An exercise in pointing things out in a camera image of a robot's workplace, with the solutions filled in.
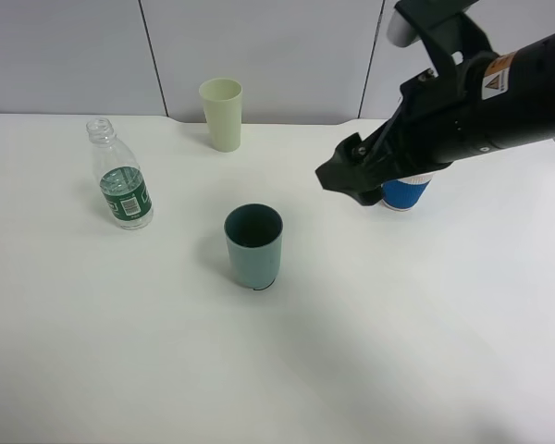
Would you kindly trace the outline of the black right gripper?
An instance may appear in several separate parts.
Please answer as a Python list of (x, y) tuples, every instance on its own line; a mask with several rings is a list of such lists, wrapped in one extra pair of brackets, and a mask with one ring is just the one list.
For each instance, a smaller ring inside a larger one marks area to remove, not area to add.
[(399, 137), (402, 177), (555, 138), (555, 33), (484, 64), (497, 54), (466, 14), (473, 4), (401, 0), (394, 6), (392, 44), (420, 41), (443, 96), (464, 96), (452, 105), (407, 111)]

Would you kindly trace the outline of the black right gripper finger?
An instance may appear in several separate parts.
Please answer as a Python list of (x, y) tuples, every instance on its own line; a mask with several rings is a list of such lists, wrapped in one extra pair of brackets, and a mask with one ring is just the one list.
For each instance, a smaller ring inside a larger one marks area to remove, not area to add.
[(366, 137), (359, 133), (341, 141), (315, 174), (326, 191), (345, 194), (362, 206), (382, 200), (385, 182), (416, 171), (416, 148), (411, 142), (408, 116), (411, 103), (403, 100), (393, 116)]

